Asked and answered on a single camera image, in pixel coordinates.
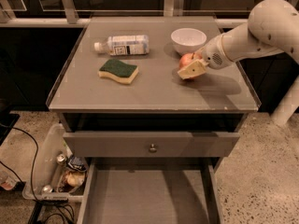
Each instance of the gray cart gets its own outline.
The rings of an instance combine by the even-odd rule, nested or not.
[[[220,33],[212,17],[93,18],[51,91],[64,140],[93,158],[78,223],[223,223],[214,172],[259,101],[236,65],[194,81],[177,74],[171,33],[191,27]],[[111,57],[93,52],[109,35],[149,36],[149,55],[131,85],[100,78]]]

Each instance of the white bottle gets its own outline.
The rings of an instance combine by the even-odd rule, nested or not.
[[[7,172],[0,171],[0,187],[5,190],[12,190],[16,187],[17,181],[10,177]]]
[[[95,51],[111,56],[143,55],[150,52],[147,35],[117,35],[110,36],[104,43],[94,43]]]

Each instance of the drawer knob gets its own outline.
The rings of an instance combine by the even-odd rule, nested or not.
[[[149,152],[151,153],[157,152],[157,147],[154,144],[151,144],[149,147]]]

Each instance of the table top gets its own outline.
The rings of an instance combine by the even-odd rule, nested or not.
[[[203,31],[207,40],[220,33],[212,17],[93,18],[79,41],[49,109],[80,113],[245,113],[258,105],[237,65],[193,81],[178,74],[180,56],[170,35],[182,27]],[[148,35],[149,54],[110,57],[93,51],[93,43],[110,35]],[[139,73],[130,85],[100,78],[99,68],[111,58],[135,64]]]

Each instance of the sponge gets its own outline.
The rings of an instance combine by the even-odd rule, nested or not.
[[[138,66],[123,63],[116,59],[108,60],[99,70],[100,77],[111,78],[121,84],[131,84],[138,74]]]

